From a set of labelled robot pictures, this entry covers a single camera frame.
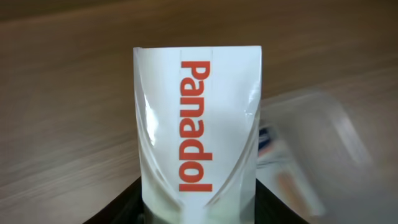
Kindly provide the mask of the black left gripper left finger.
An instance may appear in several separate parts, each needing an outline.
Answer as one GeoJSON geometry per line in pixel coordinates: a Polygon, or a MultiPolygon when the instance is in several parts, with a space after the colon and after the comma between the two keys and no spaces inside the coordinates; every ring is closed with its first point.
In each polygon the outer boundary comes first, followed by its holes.
{"type": "Polygon", "coordinates": [[[141,178],[83,224],[143,224],[141,178]]]}

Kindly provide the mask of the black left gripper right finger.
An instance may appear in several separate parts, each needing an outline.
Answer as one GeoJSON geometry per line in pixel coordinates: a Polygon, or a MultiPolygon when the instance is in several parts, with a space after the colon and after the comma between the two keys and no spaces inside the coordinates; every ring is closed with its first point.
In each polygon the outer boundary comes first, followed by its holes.
{"type": "Polygon", "coordinates": [[[255,224],[308,224],[258,179],[255,195],[255,224]]]}

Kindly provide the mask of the white Hansaplast box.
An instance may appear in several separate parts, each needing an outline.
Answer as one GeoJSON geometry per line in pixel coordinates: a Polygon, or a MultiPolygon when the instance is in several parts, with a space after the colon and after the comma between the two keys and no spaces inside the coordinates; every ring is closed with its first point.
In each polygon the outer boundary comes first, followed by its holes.
{"type": "Polygon", "coordinates": [[[306,221],[314,222],[326,214],[290,147],[269,124],[259,129],[257,179],[306,221]]]}

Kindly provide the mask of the white Panadol box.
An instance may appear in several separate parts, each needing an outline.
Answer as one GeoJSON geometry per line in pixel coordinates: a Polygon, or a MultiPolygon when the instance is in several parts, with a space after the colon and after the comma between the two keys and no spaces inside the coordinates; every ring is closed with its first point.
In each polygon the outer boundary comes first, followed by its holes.
{"type": "Polygon", "coordinates": [[[146,223],[253,223],[262,49],[134,49],[146,223]]]}

